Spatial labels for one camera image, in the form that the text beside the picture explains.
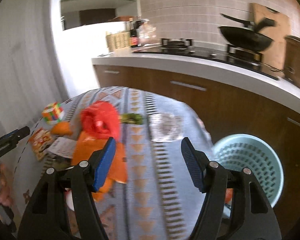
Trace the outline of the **red plastic bag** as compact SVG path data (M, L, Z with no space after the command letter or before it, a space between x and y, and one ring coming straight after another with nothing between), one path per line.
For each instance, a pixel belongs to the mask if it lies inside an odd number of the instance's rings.
M80 113L82 130L96 139L120 138L119 114L105 101L96 101Z

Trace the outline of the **orange panda snack packet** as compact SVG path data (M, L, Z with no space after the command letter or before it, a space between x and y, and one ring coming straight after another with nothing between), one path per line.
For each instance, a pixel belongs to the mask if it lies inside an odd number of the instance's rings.
M37 161L41 161L46 155L46 149L51 146L54 139L48 130L40 128L31 135L29 141Z

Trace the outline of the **white paper receipt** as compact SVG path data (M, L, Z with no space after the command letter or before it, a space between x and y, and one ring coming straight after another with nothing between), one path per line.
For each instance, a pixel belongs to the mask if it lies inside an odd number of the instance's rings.
M58 137L47 149L47 151L59 157L72 159L76 144L77 141L75 140L65 137Z

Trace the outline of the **light blue perforated trash basket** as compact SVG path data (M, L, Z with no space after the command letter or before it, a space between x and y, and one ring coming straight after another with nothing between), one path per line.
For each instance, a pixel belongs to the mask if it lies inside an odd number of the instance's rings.
M265 141L249 134L232 134L217 141L213 153L224 168L235 171L249 168L271 206L277 204L283 191L284 172L276 152Z

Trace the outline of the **brown wooden kitchen cabinet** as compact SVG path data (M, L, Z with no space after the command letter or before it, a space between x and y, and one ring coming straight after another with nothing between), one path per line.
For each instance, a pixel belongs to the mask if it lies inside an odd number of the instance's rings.
M252 92L201 77L124 66L95 66L101 87L137 88L188 104L213 142L235 133L267 142L279 156L285 182L274 211L282 234L300 218L300 114Z

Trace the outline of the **white kitchen countertop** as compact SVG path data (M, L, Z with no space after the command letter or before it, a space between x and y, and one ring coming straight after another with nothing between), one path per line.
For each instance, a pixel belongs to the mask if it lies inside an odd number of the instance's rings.
M95 65L164 70L221 82L273 100L300 114L300 88L283 78L274 80L252 70L211 59L149 53L152 48L123 48L105 55L95 54L91 61Z

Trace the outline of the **green vegetable scrap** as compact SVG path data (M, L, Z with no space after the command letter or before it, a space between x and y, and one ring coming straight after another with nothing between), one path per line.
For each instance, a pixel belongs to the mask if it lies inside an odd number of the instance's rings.
M119 120L122 124L134 124L134 125L142 125L143 124L142 115L136 114L136 113L120 114Z

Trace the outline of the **clear crumpled plastic wrapper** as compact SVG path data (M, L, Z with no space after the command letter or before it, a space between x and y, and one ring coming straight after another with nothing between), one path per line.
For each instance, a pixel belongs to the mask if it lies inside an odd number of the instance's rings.
M183 138L183 118L171 113L149 116L149 129L153 142L173 142Z

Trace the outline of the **patterned grey tablecloth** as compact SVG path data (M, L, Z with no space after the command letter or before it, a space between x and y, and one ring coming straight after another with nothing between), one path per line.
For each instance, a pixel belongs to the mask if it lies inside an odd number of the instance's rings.
M88 161L51 154L41 161L30 144L40 128L52 126L43 118L31 128L13 174L14 202L22 216L18 239L189 239L204 195L194 186L181 153L188 137L194 148L212 160L209 133L196 113L183 102L127 87L90 90L62 103L63 121L72 135L51 134L77 141L82 130L80 113L96 101L111 103L119 116L141 114L142 125L120 123L128 179L115 182L99 202L92 197L94 171ZM149 116L171 113L183 118L183 138L153 142Z

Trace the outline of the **multicoloured puzzle cube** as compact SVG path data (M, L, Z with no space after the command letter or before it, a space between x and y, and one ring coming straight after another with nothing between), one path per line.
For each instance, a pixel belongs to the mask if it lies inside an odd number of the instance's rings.
M58 102L47 105L42 111L42 117L49 125L55 125L64 118L64 110Z

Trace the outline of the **black gas stove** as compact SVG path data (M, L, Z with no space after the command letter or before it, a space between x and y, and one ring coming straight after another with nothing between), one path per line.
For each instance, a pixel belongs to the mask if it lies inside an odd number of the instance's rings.
M173 40L169 38L162 38L160 45L140 48L135 52L187 56L216 61L251 70L273 80L279 79L279 77L275 74L275 70L262 63L263 55L261 53L245 51L242 48L237 48L231 44L226 46L225 51L222 51L211 48L196 47L193 45L192 39L181 38Z

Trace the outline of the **woven utensil basket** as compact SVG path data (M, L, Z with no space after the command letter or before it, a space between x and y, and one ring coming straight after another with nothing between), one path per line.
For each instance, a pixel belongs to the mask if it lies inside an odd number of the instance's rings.
M106 36L107 46L110 52L130 47L130 32L123 31Z

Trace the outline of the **dark soy sauce bottle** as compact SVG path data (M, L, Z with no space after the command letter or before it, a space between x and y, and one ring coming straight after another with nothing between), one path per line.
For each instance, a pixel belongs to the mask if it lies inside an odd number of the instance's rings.
M132 17L129 18L129 28L130 28L130 46L132 48L138 47L139 39L138 39L137 31L134 27L134 21Z

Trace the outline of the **wooden cutting board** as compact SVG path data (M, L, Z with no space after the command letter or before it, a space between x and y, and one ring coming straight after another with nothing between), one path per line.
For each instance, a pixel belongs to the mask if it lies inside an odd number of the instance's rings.
M258 23L264 17L276 22L274 27L265 27L260 31L263 35L273 39L271 45L262 51L262 62L275 69L283 70L286 53L285 36L291 33L290 18L258 3L250 3L250 10L253 13L255 23Z

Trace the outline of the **black frying pan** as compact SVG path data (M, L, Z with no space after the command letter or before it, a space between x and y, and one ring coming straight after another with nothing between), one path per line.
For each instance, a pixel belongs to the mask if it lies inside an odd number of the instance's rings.
M223 37L233 46L246 50L260 52L266 50L273 39L260 33L266 27L275 27L276 21L269 18L262 18L257 24L248 20L242 20L226 14L221 14L224 18L238 22L243 27L220 26L219 30Z

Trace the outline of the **clear plastic food bag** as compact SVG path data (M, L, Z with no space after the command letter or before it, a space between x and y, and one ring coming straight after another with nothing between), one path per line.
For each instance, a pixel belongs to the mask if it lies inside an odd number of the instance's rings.
M138 20L137 34L141 47L155 44L158 41L157 29L149 23L149 19L142 18Z

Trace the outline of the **brown rice cooker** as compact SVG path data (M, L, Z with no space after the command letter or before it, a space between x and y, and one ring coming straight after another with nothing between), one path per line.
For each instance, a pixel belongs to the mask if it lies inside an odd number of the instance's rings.
M283 72L285 78L300 88L300 37L287 35Z

